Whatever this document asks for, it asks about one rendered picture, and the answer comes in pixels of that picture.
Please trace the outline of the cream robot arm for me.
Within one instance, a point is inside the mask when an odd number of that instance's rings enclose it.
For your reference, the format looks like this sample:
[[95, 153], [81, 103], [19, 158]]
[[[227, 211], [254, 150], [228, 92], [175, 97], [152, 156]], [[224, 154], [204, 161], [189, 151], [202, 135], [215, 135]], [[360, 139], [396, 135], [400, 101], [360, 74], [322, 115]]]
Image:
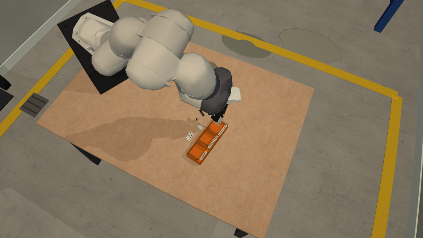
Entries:
[[188, 16], [164, 9], [151, 17], [125, 16], [112, 23], [86, 13], [73, 28], [72, 38], [87, 48], [102, 75], [112, 76], [127, 66], [129, 79], [152, 91], [170, 87], [168, 82], [173, 81], [181, 101], [210, 115], [220, 113], [226, 104], [241, 102], [228, 69], [213, 69], [195, 52], [182, 55], [194, 31]]

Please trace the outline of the orange three-compartment bin rack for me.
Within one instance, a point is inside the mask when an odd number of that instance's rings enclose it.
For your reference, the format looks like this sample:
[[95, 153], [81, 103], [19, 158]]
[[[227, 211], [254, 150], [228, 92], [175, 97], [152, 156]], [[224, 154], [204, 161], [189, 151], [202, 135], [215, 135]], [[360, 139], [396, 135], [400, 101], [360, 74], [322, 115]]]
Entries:
[[224, 122], [221, 122], [218, 126], [214, 123], [214, 120], [212, 120], [209, 126], [203, 130], [199, 138], [197, 138], [196, 142], [188, 150], [186, 155], [194, 162], [201, 165], [227, 128], [228, 125]]

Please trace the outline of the white domino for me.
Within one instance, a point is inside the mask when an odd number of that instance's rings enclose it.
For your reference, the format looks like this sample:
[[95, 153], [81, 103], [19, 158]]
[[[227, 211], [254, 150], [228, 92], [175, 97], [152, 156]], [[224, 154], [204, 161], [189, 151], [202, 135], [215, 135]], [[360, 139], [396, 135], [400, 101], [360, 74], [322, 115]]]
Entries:
[[190, 131], [189, 134], [186, 137], [186, 140], [190, 141], [193, 135], [194, 135], [194, 133]]

